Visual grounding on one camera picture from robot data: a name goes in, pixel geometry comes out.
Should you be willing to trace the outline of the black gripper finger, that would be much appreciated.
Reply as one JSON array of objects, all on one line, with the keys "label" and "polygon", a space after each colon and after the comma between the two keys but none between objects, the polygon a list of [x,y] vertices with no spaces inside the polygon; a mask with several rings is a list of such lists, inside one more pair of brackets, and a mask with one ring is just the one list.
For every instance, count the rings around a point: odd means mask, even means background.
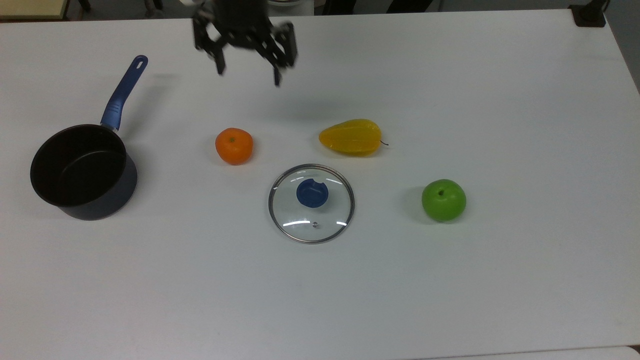
[{"label": "black gripper finger", "polygon": [[282,75],[295,67],[298,59],[297,37],[292,22],[282,22],[277,26],[261,27],[257,32],[258,53],[273,68],[274,84],[281,86]]},{"label": "black gripper finger", "polygon": [[228,41],[222,35],[217,39],[211,39],[208,32],[210,25],[214,25],[214,13],[205,7],[199,7],[192,16],[194,47],[210,57],[215,63],[218,75],[222,76],[226,70],[224,48]]}]

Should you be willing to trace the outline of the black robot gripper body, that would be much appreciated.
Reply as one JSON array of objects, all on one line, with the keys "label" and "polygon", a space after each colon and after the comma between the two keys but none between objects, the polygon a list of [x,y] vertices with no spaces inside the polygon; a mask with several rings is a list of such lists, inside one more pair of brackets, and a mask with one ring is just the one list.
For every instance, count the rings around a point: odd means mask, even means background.
[{"label": "black robot gripper body", "polygon": [[266,0],[213,0],[212,10],[221,47],[257,50],[274,43]]}]

